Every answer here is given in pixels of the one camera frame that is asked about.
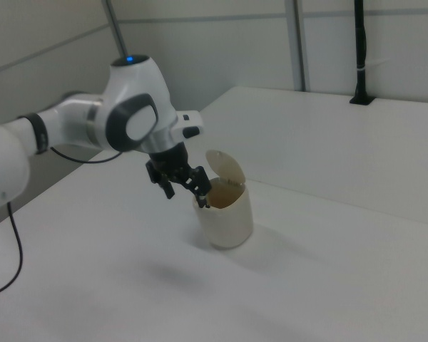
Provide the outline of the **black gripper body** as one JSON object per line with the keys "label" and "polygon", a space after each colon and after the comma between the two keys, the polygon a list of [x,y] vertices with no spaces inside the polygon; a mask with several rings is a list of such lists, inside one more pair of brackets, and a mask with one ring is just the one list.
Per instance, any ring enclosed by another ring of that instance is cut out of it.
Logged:
{"label": "black gripper body", "polygon": [[155,170],[163,174],[188,173],[188,152],[183,142],[164,152],[151,153],[146,163],[148,170]]}

